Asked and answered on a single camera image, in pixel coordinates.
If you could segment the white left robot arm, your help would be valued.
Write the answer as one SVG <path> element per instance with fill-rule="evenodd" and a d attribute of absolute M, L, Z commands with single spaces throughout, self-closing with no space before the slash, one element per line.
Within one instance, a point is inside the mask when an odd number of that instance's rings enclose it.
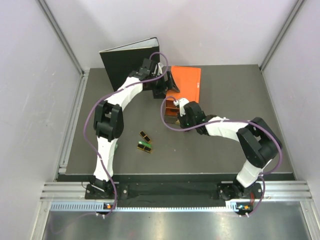
<path fill-rule="evenodd" d="M 97 162 L 91 184 L 102 198 L 109 198 L 114 191 L 113 158 L 117 141 L 124 130 L 123 110 L 143 91 L 152 91 L 155 99 L 163 99 L 169 90 L 180 91 L 171 71 L 162 71 L 161 63 L 145 58 L 142 66 L 130 72 L 118 90 L 96 104 L 93 129 L 97 147 L 93 147 L 93 150 L 97 155 Z"/>

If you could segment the orange plastic box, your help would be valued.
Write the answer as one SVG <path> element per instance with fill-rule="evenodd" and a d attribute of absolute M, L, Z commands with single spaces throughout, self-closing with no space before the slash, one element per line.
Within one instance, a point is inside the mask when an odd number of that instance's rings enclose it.
<path fill-rule="evenodd" d="M 200 84 L 201 84 L 201 68 L 189 66 L 172 66 L 170 69 L 174 81 L 178 86 L 180 93 L 169 90 L 166 97 L 174 97 L 177 100 L 186 98 L 190 102 L 195 101 L 199 103 L 200 98 Z M 177 116 L 179 114 L 179 107 L 174 105 L 174 100 L 168 98 L 165 101 L 165 116 Z"/>

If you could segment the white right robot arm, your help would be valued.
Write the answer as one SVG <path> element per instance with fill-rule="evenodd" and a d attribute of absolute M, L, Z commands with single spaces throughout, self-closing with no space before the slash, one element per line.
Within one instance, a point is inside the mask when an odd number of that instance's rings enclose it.
<path fill-rule="evenodd" d="M 222 137 L 240 144 L 246 161 L 231 185 L 219 187 L 219 195 L 226 201 L 249 195 L 252 185 L 282 149 L 281 141 L 267 123 L 260 117 L 232 121 L 206 115 L 197 102 L 186 98 L 174 100 L 173 104 L 179 108 L 177 118 L 182 129 L 195 129 L 200 135 Z"/>

